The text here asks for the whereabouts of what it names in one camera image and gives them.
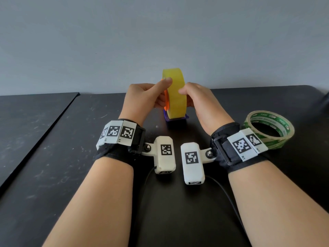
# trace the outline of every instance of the skin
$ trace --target skin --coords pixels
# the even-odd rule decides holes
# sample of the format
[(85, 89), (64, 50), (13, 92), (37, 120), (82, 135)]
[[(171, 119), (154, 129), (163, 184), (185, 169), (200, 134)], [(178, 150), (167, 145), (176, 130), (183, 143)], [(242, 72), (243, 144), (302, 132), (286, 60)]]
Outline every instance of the skin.
[[(163, 91), (171, 83), (131, 85), (119, 118), (142, 126), (152, 108), (165, 106)], [(209, 89), (187, 83), (179, 93), (209, 135), (233, 122)], [(95, 161), (43, 246), (128, 246), (133, 176), (124, 162)], [(329, 214), (270, 161), (232, 172), (229, 181), (254, 247), (329, 246)]]

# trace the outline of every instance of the wall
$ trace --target wall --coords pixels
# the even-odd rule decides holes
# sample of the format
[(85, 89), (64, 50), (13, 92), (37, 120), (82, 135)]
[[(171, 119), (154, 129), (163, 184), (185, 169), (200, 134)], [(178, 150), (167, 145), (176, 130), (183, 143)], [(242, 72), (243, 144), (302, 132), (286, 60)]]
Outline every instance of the wall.
[(327, 91), (328, 61), (328, 0), (0, 0), (0, 95), (125, 92), (172, 67)]

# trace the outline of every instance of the hand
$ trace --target hand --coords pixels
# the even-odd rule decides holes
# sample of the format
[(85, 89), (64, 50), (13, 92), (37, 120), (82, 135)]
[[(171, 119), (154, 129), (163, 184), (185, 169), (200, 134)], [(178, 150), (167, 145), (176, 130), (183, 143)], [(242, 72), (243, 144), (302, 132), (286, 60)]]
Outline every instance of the hand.
[(195, 108), (202, 128), (209, 135), (221, 126), (234, 122), (210, 89), (188, 82), (178, 92), (181, 95), (187, 95), (187, 106)]
[(143, 126), (144, 120), (152, 108), (166, 106), (164, 91), (172, 84), (171, 78), (166, 78), (156, 84), (131, 84), (128, 88), (119, 119), (128, 119)]

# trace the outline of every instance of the person's right arm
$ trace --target person's right arm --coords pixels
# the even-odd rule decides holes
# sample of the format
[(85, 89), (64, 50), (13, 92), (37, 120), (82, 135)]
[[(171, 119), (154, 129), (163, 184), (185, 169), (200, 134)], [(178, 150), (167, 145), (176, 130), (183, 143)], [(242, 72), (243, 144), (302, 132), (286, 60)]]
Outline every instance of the person's right arm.
[[(233, 122), (208, 88), (187, 83), (179, 93), (189, 95), (188, 105), (209, 135)], [(253, 247), (329, 246), (329, 214), (270, 161), (228, 177)]]

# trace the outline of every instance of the forearm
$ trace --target forearm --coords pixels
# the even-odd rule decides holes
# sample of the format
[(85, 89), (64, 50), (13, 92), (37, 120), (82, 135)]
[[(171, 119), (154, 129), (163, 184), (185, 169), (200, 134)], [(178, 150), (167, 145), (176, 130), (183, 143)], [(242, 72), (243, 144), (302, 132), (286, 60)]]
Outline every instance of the forearm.
[(253, 247), (329, 246), (329, 214), (269, 161), (229, 174)]
[(126, 163), (98, 159), (43, 246), (128, 246), (133, 176)]

